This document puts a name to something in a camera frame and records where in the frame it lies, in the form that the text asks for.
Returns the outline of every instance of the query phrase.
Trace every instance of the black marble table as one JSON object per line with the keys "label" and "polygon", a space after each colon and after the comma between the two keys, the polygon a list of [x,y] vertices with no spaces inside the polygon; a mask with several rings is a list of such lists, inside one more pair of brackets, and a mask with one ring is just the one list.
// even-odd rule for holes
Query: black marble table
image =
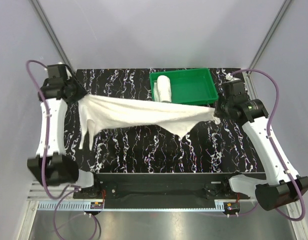
{"label": "black marble table", "polygon": [[[77,78],[94,95],[152,100],[150,73],[175,69],[79,69]],[[236,68],[211,68],[218,92],[227,73]],[[157,126],[106,129],[94,138],[92,151],[85,138],[83,150],[78,105],[65,117],[66,154],[85,171],[97,173],[229,173],[264,172],[247,135],[235,122],[198,123],[180,139]]]}

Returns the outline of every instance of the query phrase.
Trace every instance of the green tray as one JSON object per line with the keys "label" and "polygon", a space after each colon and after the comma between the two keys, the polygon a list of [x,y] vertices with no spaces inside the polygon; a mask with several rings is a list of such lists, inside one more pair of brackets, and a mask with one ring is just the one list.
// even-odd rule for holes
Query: green tray
{"label": "green tray", "polygon": [[151,73],[149,81],[154,101],[154,83],[161,75],[170,79],[172,103],[174,104],[206,105],[213,104],[219,98],[210,70],[194,68]]}

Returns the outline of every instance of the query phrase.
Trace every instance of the rolled towel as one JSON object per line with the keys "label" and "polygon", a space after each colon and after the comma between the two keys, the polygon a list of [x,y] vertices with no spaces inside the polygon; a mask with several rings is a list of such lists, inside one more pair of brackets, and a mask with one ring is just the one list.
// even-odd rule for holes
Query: rolled towel
{"label": "rolled towel", "polygon": [[161,75],[156,81],[157,93],[159,102],[171,103],[172,102],[172,92],[171,92],[171,81],[167,76]]}

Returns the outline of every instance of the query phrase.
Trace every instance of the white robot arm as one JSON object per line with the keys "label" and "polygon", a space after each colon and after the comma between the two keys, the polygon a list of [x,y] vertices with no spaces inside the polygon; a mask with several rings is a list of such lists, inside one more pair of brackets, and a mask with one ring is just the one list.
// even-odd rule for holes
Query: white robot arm
{"label": "white robot arm", "polygon": [[228,179],[230,189],[235,193],[256,198],[261,207],[268,211],[295,202],[298,195],[287,173],[291,174],[302,195],[308,190],[308,177],[299,176],[270,127],[270,138],[288,167],[288,172],[284,170],[267,134],[269,115],[263,103],[259,99],[250,100],[244,82],[238,78],[223,83],[222,87],[224,95],[219,93],[215,115],[219,118],[229,118],[241,125],[253,143],[266,174],[266,180],[243,174],[232,176]]}
{"label": "white robot arm", "polygon": [[66,156],[64,147],[64,121],[68,103],[77,102],[87,92],[67,65],[49,65],[47,72],[48,78],[44,81],[41,90],[49,107],[49,116],[47,116],[45,104],[41,102],[42,125],[39,145],[36,157],[27,160],[27,167],[42,184],[42,159],[47,148],[45,179],[48,186],[72,184],[80,186],[83,192],[84,190],[93,194],[101,192],[97,175],[79,169],[78,164]]}

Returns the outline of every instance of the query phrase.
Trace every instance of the gray wall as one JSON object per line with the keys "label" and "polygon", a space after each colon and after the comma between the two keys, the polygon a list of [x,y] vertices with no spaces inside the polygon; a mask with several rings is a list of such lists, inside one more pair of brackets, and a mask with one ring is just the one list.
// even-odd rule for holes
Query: gray wall
{"label": "gray wall", "polygon": [[74,68],[247,67],[284,0],[40,0]]}
{"label": "gray wall", "polygon": [[[308,0],[293,2],[255,68],[278,82],[273,129],[290,162],[308,176]],[[272,111],[274,87],[260,75],[252,77],[258,98]],[[308,219],[308,193],[305,200]]]}
{"label": "gray wall", "polygon": [[[0,240],[16,239],[33,179],[27,158],[35,156],[41,110],[25,62],[60,61],[28,0],[0,0]],[[44,69],[32,66],[39,82]]]}

